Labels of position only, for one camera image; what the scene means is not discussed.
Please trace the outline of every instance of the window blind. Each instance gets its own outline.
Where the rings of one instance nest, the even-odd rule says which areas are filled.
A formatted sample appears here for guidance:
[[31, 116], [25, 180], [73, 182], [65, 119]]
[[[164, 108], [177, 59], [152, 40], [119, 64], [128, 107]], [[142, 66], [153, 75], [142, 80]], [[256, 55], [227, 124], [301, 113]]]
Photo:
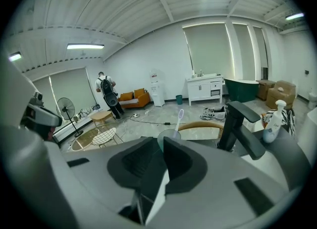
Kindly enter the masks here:
[[194, 71], [234, 79], [234, 65], [225, 24], [184, 28]]
[[247, 25], [233, 24], [237, 33], [242, 58], [244, 80], [255, 80], [254, 52]]
[[62, 97], [70, 99], [75, 106], [75, 114], [96, 105], [85, 68], [51, 75], [51, 82], [56, 101]]
[[56, 104], [53, 97], [50, 81], [48, 77], [42, 78], [37, 81], [33, 81], [33, 84], [37, 90], [43, 95], [44, 107], [48, 110], [56, 113]]
[[257, 41], [258, 41], [261, 67], [267, 68], [267, 55], [266, 55], [266, 48], [265, 48], [263, 31], [261, 28], [257, 28], [257, 27], [253, 27], [253, 28], [254, 28], [254, 31], [256, 33], [256, 37], [257, 37]]

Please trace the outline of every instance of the plastic bottle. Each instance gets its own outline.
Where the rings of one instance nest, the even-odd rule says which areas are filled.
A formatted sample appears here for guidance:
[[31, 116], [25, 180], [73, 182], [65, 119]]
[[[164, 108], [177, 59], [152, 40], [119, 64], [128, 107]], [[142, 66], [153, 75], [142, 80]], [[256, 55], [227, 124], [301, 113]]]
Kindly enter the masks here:
[[277, 105], [277, 111], [273, 113], [269, 123], [263, 131], [263, 140], [265, 143], [272, 143], [276, 139], [279, 129], [282, 125], [282, 110], [286, 106], [286, 102], [283, 100], [278, 100], [275, 104]]

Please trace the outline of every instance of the person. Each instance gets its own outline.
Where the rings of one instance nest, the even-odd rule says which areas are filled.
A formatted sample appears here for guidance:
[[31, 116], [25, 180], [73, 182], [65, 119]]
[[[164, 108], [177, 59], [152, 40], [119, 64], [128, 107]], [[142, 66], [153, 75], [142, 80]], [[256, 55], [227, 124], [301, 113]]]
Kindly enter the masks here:
[[[101, 89], [101, 81], [104, 80], [106, 78], [106, 76], [104, 75], [103, 72], [100, 72], [99, 74], [99, 78], [96, 80], [96, 91], [97, 92], [101, 92], [102, 89]], [[115, 82], [114, 80], [110, 77], [110, 76], [107, 76], [107, 80], [112, 84], [112, 87], [115, 86]], [[120, 115], [118, 113], [118, 111], [123, 115], [124, 114], [124, 111], [120, 105], [120, 103], [118, 102], [116, 106], [110, 106], [107, 101], [106, 101], [106, 104], [109, 106], [109, 108], [111, 109], [111, 111], [113, 112], [113, 114], [115, 115], [115, 118], [116, 119], [120, 119]]]

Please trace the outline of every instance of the wooden chair backrest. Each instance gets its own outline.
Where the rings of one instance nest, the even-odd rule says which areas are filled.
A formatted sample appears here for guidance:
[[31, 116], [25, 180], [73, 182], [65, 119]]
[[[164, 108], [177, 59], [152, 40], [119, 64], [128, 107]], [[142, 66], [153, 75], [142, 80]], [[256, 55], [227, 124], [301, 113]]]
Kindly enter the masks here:
[[198, 121], [198, 122], [192, 122], [189, 124], [184, 124], [178, 128], [178, 131], [193, 129], [193, 128], [205, 128], [205, 127], [219, 128], [218, 138], [221, 138], [222, 132], [223, 132], [223, 125], [213, 123], [213, 122]]

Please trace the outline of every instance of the fan base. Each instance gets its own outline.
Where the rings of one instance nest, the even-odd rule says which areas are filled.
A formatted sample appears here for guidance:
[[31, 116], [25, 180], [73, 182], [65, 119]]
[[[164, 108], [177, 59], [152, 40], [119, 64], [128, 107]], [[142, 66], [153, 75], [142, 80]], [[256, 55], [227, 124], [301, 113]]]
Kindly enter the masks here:
[[80, 135], [83, 134], [83, 132], [84, 132], [84, 131], [78, 131], [78, 132], [76, 132], [75, 137], [79, 137]]

